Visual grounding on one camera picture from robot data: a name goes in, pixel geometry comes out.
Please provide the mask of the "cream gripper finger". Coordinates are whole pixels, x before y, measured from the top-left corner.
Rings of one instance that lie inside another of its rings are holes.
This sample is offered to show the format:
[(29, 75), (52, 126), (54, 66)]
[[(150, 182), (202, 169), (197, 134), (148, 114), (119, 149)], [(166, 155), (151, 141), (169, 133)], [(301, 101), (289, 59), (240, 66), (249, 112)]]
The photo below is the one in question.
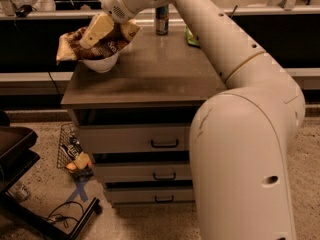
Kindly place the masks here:
[(85, 48), (85, 49), (90, 49), (93, 47), (97, 42), (99, 41), (99, 37), (95, 32), (92, 31), (86, 31), (82, 38), (79, 41), (79, 44)]

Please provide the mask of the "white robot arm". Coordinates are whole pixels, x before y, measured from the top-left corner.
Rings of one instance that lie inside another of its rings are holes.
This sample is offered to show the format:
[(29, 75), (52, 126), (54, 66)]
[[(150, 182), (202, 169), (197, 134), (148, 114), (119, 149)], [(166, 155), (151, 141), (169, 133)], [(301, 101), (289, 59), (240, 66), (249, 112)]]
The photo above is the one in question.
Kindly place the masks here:
[(202, 240), (296, 240), (287, 145), (305, 100), (294, 79), (211, 0), (99, 1), (117, 23), (173, 5), (226, 86), (189, 135)]

